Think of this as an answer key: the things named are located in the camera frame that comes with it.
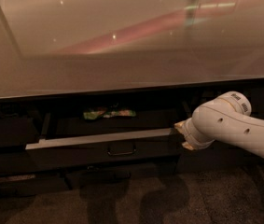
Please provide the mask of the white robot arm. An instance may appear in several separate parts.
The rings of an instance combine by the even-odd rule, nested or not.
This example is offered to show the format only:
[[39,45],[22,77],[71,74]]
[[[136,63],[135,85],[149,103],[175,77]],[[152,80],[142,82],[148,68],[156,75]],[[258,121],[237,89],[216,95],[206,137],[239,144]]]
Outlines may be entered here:
[[264,159],[264,119],[251,117],[252,106],[237,91],[199,105],[192,116],[174,127],[184,135],[184,148],[201,150],[214,141],[245,149]]

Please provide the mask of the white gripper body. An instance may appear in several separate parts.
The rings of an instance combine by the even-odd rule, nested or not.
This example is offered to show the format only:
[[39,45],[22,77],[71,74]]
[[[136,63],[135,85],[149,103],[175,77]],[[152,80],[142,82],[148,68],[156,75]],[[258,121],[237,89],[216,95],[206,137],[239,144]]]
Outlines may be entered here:
[[186,120],[187,131],[182,133],[185,138],[185,142],[190,143],[195,149],[205,149],[208,148],[214,139],[201,133],[193,124],[192,119]]

